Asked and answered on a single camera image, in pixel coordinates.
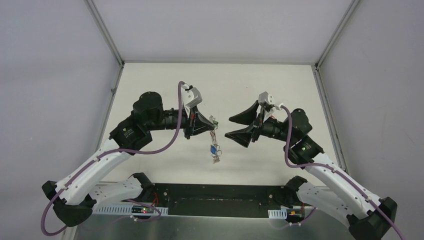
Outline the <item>key with blue tag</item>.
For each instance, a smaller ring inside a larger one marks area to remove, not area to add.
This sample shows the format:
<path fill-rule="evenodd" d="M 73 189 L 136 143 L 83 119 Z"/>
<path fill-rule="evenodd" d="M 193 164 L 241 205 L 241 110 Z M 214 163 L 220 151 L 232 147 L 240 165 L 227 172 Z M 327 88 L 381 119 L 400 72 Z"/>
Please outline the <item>key with blue tag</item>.
<path fill-rule="evenodd" d="M 215 156 L 217 154 L 217 148 L 214 145 L 211 145 L 210 152 L 213 156 Z"/>

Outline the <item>large silver carabiner keyring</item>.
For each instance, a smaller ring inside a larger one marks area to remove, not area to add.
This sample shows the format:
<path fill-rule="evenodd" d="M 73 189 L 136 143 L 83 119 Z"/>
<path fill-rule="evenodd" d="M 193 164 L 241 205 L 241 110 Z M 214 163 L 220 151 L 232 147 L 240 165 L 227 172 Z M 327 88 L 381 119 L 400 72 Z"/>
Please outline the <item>large silver carabiner keyring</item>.
<path fill-rule="evenodd" d="M 216 130 L 219 128 L 219 122 L 216 120 L 216 118 L 213 115 L 209 116 L 209 120 L 214 124 L 215 129 L 210 131 L 210 137 L 211 137 L 211 145 L 216 147 L 216 155 L 212 155 L 213 163 L 216 164 L 220 162 L 220 157 L 222 155 L 222 150 L 220 148 L 220 145 L 217 142 L 217 136 L 216 136 Z"/>

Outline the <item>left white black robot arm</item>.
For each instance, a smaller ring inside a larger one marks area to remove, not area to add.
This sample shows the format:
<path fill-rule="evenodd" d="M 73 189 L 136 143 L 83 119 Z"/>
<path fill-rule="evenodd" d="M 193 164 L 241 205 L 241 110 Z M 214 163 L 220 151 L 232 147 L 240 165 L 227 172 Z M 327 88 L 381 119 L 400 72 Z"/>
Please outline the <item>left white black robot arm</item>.
<path fill-rule="evenodd" d="M 203 98 L 197 88 L 181 89 L 178 109 L 165 110 L 159 93 L 143 93 L 133 104 L 129 117 L 114 128 L 108 139 L 84 164 L 60 181 L 47 181 L 42 190 L 48 208 L 66 227 L 86 221 L 94 211 L 109 203 L 137 198 L 147 202 L 153 189 L 143 173 L 101 188 L 97 183 L 134 155 L 146 155 L 144 147 L 153 140 L 153 131 L 173 130 L 172 145 L 180 131 L 185 138 L 212 131 L 215 127 L 198 109 Z"/>

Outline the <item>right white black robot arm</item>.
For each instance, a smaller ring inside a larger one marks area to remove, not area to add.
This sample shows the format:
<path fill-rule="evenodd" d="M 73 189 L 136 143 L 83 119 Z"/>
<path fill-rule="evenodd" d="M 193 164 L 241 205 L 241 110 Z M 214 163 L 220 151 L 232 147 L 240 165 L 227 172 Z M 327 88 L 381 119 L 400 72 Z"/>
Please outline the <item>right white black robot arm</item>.
<path fill-rule="evenodd" d="M 347 227 L 356 240 L 380 240 L 390 229 L 399 231 L 395 223 L 397 203 L 367 190 L 331 160 L 309 136 L 312 125 L 303 109 L 287 110 L 282 104 L 256 101 L 229 120 L 244 128 L 226 133 L 227 138 L 243 147 L 261 136 L 283 141 L 286 165 L 305 170 L 328 188 L 321 191 L 295 176 L 284 186 L 288 204 L 302 202 L 320 209 Z"/>

